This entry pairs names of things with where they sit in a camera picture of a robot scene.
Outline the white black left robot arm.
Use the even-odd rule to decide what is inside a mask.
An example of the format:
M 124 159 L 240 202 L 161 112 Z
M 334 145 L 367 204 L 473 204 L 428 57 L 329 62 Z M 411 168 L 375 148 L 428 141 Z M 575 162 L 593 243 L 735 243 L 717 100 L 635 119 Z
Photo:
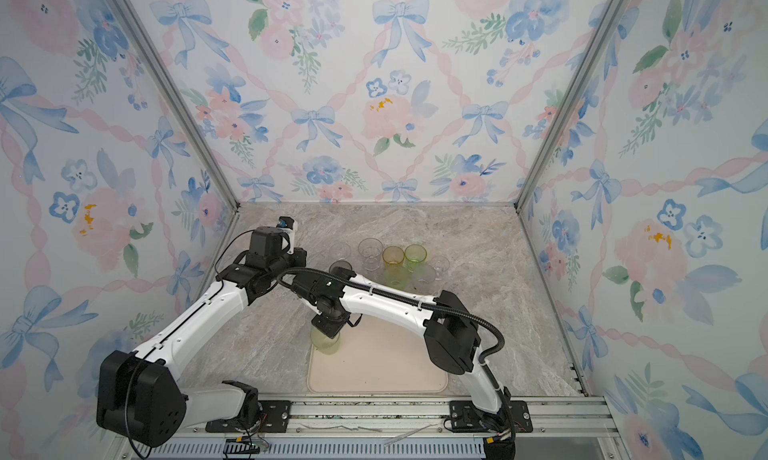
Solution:
M 213 283 L 179 318 L 150 340 L 101 363 L 96 423 L 131 444 L 157 448 L 178 430 L 221 421 L 249 431 L 262 418 L 258 390 L 238 381 L 182 391 L 179 380 L 197 353 L 231 319 L 268 294 L 285 270 L 306 264 L 295 246 L 297 223 L 250 231 L 250 246 L 217 269 Z

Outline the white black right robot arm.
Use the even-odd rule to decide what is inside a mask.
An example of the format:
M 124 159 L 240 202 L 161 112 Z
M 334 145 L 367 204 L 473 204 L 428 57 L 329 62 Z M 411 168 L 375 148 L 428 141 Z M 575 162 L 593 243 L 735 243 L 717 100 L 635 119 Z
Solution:
M 289 269 L 278 283 L 315 312 L 312 325 L 327 339 L 374 318 L 421 338 L 430 362 L 461 380 L 484 428 L 498 434 L 514 430 L 511 397 L 493 374 L 488 358 L 505 346 L 501 331 L 470 313 L 452 292 L 409 294 L 373 282 L 352 270 L 332 273 L 307 267 Z

